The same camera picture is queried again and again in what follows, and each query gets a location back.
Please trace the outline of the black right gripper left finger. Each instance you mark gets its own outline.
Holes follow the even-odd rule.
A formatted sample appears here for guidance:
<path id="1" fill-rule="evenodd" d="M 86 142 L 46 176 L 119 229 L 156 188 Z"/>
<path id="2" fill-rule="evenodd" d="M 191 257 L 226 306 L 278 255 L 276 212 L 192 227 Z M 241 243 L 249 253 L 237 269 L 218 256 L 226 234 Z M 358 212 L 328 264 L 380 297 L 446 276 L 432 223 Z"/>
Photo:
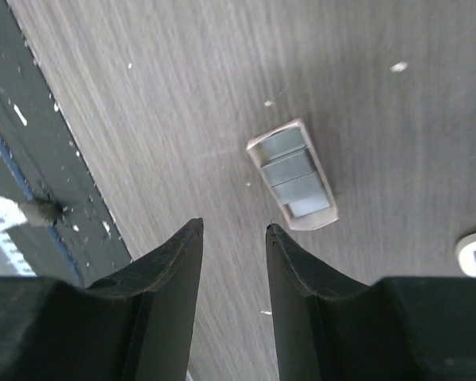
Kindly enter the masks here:
<path id="1" fill-rule="evenodd" d="M 87 288 L 0 277 L 0 380 L 183 380 L 204 224 Z"/>

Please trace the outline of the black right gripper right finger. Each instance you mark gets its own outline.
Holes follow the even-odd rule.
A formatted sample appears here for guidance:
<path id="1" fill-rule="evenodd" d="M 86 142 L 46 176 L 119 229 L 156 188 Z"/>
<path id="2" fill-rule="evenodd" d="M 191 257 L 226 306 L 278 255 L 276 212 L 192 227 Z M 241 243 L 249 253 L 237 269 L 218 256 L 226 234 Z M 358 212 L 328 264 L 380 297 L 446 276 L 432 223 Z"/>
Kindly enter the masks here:
<path id="1" fill-rule="evenodd" d="M 282 380 L 476 380 L 476 279 L 385 277 L 367 286 L 266 231 Z"/>

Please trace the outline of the staples tray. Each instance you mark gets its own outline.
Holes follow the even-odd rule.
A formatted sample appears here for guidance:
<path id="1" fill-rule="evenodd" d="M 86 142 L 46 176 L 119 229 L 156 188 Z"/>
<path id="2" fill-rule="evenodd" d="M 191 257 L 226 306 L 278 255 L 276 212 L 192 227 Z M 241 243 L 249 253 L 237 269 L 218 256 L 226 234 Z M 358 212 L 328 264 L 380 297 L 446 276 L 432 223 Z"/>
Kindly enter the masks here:
<path id="1" fill-rule="evenodd" d="M 246 151 L 290 229 L 312 231 L 338 220 L 330 183 L 302 119 L 250 139 Z"/>

